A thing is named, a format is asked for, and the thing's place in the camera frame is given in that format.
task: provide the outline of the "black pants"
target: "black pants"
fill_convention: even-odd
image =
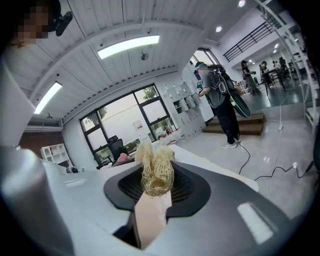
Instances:
[[[235,143],[234,138],[238,138],[238,136],[240,135],[239,124],[237,121],[236,113],[234,111],[234,107],[230,102],[230,96],[228,94],[225,96],[222,104],[215,108],[215,111],[221,128],[227,136],[228,143]]]

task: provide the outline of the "white sneaker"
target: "white sneaker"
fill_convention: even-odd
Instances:
[[[240,136],[239,136],[238,138],[234,138],[234,140],[235,140],[235,142],[238,142],[238,143],[240,143],[240,142],[241,142],[241,138],[240,138]]]
[[[233,144],[229,144],[228,142],[226,143],[226,145],[221,145],[221,148],[223,149],[234,149],[237,147],[237,144],[234,142]]]

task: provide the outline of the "wooden platform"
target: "wooden platform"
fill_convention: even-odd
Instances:
[[[237,116],[240,135],[261,135],[265,123],[264,114],[253,114],[250,118]],[[204,133],[223,134],[219,120],[215,119],[208,123],[208,126],[202,130]]]

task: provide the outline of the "white table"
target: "white table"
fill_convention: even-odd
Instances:
[[[177,145],[171,145],[170,148],[175,152],[178,162],[233,177],[258,191],[258,185],[253,180],[221,168]],[[70,232],[77,256],[104,256],[106,253],[155,255],[154,252],[134,248],[112,235],[119,227],[126,225],[130,212],[115,208],[103,191],[103,186],[110,177],[137,164],[131,162],[113,168],[102,167],[91,172],[60,175],[56,164],[43,163],[54,201]],[[170,223],[172,225],[185,220],[186,218],[173,218]]]
[[[171,145],[170,148],[174,151],[175,160],[178,162],[185,163],[188,165],[198,166],[200,168],[209,170],[211,172],[215,172],[218,174],[222,174],[222,175],[226,175],[226,176],[235,178],[235,179],[245,183],[246,185],[248,185],[254,191],[256,191],[256,192],[259,191],[258,183],[252,179],[246,178],[246,177],[241,176],[237,173],[234,173],[230,170],[222,168],[219,165],[216,165],[216,164],[210,162],[208,159],[206,159],[204,157],[197,156],[197,155],[183,149],[182,147],[179,147],[178,145]]]

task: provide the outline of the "white cabinet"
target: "white cabinet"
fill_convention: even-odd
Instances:
[[[40,152],[43,160],[54,164],[61,164],[66,161],[68,166],[72,166],[64,144],[44,146],[40,149]]]

